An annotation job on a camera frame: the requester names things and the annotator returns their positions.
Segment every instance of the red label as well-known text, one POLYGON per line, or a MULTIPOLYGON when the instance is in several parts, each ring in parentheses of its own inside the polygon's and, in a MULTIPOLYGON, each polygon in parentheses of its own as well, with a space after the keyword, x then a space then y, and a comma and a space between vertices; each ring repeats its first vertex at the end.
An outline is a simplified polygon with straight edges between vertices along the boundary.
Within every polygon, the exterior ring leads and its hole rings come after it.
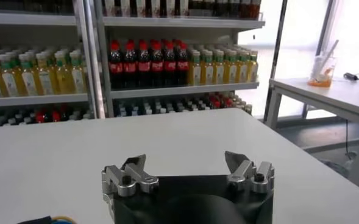
POLYGON ((187 71, 189 70, 189 64, 187 61, 178 61, 178 70, 187 71))
POLYGON ((150 62, 139 62, 138 70, 141 72, 148 72, 150 68, 150 62))
POLYGON ((121 73, 123 71, 123 64, 117 63, 117 64, 109 64, 110 66, 110 72, 111 73, 121 73))
POLYGON ((135 72, 136 71, 136 63, 125 63, 124 70, 125 70, 125 72, 135 72))
POLYGON ((161 72, 163 70, 163 62, 152 62, 151 69, 154 72, 161 72))
POLYGON ((175 71, 176 64, 174 61, 165 61, 165 71, 175 71))

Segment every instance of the white table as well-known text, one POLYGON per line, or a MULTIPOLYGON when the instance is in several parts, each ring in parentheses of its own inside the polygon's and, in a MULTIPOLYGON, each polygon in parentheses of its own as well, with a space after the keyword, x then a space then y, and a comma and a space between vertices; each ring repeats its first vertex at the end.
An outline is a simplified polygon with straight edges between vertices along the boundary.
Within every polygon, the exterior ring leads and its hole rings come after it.
POLYGON ((359 187, 237 109, 2 127, 0 223, 112 224, 104 166, 145 153, 152 175, 228 174, 225 150, 273 163, 273 224, 359 223, 359 187))
MULTIPOLYGON (((350 121, 359 122, 359 81, 334 79, 331 87, 307 85, 307 79, 270 80, 273 86, 266 125, 275 129, 282 95, 327 110, 350 121)), ((349 179, 359 186, 359 154, 349 179)))

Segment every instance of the blue cable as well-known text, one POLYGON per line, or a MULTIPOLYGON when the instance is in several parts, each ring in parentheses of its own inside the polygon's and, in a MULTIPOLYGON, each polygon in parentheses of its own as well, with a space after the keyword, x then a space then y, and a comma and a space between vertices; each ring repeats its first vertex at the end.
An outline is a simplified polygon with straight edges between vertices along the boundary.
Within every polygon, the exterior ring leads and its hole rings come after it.
POLYGON ((69 221, 65 221, 65 220, 57 220, 57 221, 52 222, 52 224, 72 224, 72 223, 69 221))

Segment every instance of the white shelf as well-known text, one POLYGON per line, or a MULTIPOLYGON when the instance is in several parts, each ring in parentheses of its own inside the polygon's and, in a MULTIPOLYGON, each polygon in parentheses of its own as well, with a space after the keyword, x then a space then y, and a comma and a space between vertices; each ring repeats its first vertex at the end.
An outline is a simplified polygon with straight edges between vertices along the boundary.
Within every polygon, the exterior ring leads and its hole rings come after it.
POLYGON ((129 18, 106 16, 103 22, 105 26, 236 28, 243 30, 258 29, 265 25, 264 21, 221 18, 129 18))
POLYGON ((120 90, 120 91, 110 92, 110 97, 112 99, 125 99, 125 98, 133 98, 133 97, 223 92, 223 91, 233 91, 239 89, 256 89, 258 88, 258 85, 259 85, 258 82, 251 82, 251 83, 234 83, 234 84, 208 85, 208 86, 184 86, 184 87, 172 87, 172 88, 120 90))
POLYGON ((0 13, 3 25, 75 26, 75 16, 0 13))
POLYGON ((0 98, 0 107, 47 104, 47 103, 86 102, 87 100, 88 100, 87 94, 5 97, 5 98, 0 98))

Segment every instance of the black cable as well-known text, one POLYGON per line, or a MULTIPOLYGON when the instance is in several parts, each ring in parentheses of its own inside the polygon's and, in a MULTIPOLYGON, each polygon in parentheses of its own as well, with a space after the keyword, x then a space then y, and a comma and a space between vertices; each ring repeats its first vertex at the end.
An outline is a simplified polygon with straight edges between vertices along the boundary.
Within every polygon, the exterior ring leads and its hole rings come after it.
POLYGON ((346 156, 349 157, 349 160, 351 160, 351 157, 349 155, 348 135, 349 135, 349 121, 346 120, 346 156))

